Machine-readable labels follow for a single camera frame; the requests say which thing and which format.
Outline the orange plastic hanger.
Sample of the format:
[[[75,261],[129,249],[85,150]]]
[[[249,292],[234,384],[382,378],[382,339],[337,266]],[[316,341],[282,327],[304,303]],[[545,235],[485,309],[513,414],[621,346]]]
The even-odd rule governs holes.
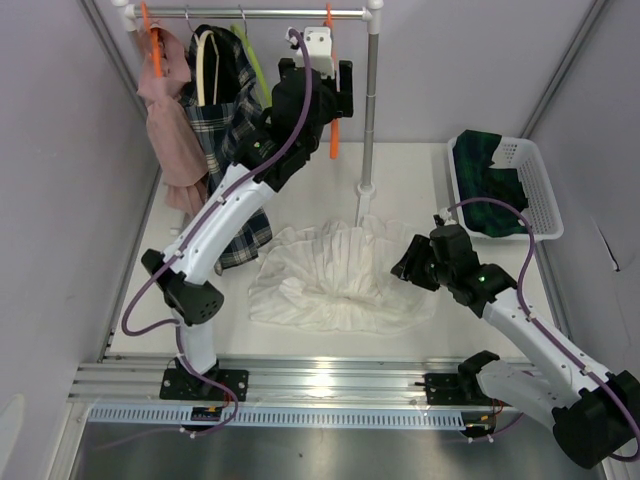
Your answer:
[[[331,31],[334,30],[334,21],[332,16],[331,4],[326,4],[326,20],[324,25],[328,27]],[[331,122],[331,131],[330,131],[330,148],[329,148],[329,157],[332,160],[337,160],[339,156],[340,150],[340,125],[338,119],[333,119]]]

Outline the white pleated skirt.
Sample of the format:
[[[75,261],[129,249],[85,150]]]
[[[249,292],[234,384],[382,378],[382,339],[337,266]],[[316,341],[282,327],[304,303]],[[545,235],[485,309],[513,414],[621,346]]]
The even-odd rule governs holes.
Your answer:
[[[430,320],[439,296],[392,275],[416,230],[367,215],[351,227],[283,229],[259,251],[251,321],[309,332],[395,335]]]

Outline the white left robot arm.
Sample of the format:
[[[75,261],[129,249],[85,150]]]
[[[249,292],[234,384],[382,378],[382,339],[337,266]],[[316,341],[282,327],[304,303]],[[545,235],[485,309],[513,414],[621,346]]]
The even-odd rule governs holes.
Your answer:
[[[310,160],[325,126],[353,115],[350,61],[339,62],[335,79],[298,67],[289,58],[281,59],[278,68],[271,107],[240,142],[204,209],[180,240],[164,251],[149,249],[142,257],[173,315],[182,388],[197,400],[209,398],[218,379],[212,327],[224,296],[210,283],[210,271],[250,217]]]

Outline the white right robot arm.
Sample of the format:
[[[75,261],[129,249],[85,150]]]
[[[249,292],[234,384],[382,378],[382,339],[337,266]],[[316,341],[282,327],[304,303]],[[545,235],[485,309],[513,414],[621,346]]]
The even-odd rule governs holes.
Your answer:
[[[590,469],[639,439],[639,382],[586,355],[526,301],[502,267],[483,264],[457,224],[413,237],[392,275],[429,291],[447,289],[461,306],[505,335],[533,364],[533,376],[489,351],[460,364],[458,395],[501,400],[549,429],[578,466]]]

